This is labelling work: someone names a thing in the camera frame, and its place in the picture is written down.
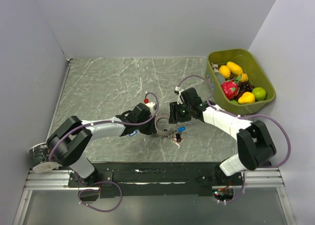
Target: black mounting plate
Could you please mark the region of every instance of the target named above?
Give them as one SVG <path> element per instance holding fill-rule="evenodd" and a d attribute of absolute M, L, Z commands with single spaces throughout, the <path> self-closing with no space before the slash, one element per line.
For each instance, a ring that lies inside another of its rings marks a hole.
<path fill-rule="evenodd" d="M 100 181 L 116 182 L 124 196 L 197 194 L 213 196 L 212 186 L 227 186 L 215 179 L 218 162 L 95 162 Z M 233 186 L 242 185 L 240 173 L 231 176 Z M 82 188 L 76 180 L 69 180 L 70 188 Z M 100 198 L 119 196 L 115 185 L 102 184 Z"/>

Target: gray marble surface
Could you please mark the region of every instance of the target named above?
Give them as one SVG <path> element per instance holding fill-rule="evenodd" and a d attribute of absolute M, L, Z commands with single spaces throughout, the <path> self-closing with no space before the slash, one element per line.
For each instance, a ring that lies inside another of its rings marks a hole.
<path fill-rule="evenodd" d="M 177 98 L 175 86 L 185 76 L 203 76 L 206 59 L 75 58 L 69 66 L 52 131 L 71 115 L 101 120 L 132 110 L 146 91 L 158 96 L 159 113 L 168 113 L 169 102 Z M 195 77 L 182 87 L 196 88 L 203 100 L 210 94 L 207 84 Z M 198 120 L 180 126 L 187 129 L 180 148 L 169 138 L 138 133 L 93 141 L 85 153 L 91 161 L 221 161 L 237 152 L 235 140 L 214 126 Z"/>

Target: green apple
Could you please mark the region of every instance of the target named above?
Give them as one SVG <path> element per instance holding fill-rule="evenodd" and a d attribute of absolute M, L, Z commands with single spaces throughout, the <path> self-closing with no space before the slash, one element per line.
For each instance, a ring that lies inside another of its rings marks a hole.
<path fill-rule="evenodd" d="M 254 88 L 252 93 L 257 101 L 263 101 L 267 95 L 266 91 L 261 87 Z"/>

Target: white wall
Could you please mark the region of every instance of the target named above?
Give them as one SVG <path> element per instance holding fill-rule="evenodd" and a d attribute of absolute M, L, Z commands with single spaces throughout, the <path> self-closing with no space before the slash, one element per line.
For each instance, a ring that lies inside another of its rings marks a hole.
<path fill-rule="evenodd" d="M 291 158 L 281 167 L 281 173 L 294 215 L 299 225 L 314 224 L 314 0 L 277 0 L 250 51 L 277 93 L 276 100 L 263 112 L 279 120 L 292 142 Z M 274 135 L 283 158 L 283 136 L 279 130 Z"/>
<path fill-rule="evenodd" d="M 46 139 L 66 59 L 33 0 L 0 0 L 0 221 L 12 224 L 30 167 Z"/>
<path fill-rule="evenodd" d="M 248 49 L 275 0 L 35 0 L 68 58 Z"/>

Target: green plastic basket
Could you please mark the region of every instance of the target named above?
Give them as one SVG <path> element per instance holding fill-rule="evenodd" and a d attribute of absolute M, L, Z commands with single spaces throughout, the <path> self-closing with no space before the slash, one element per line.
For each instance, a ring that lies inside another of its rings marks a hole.
<path fill-rule="evenodd" d="M 228 61 L 238 64 L 243 69 L 244 73 L 248 75 L 249 82 L 252 85 L 255 87 L 262 87 L 266 90 L 267 96 L 264 101 L 248 104 L 235 104 L 226 98 L 215 73 L 212 70 L 211 64 L 218 64 L 220 67 L 221 65 L 225 65 Z M 210 81 L 214 90 L 213 98 L 216 104 L 233 114 L 247 115 L 255 113 L 265 104 L 271 102 L 276 96 L 276 91 L 264 71 L 258 65 L 252 54 L 244 49 L 223 50 L 209 54 L 207 58 L 205 78 Z"/>

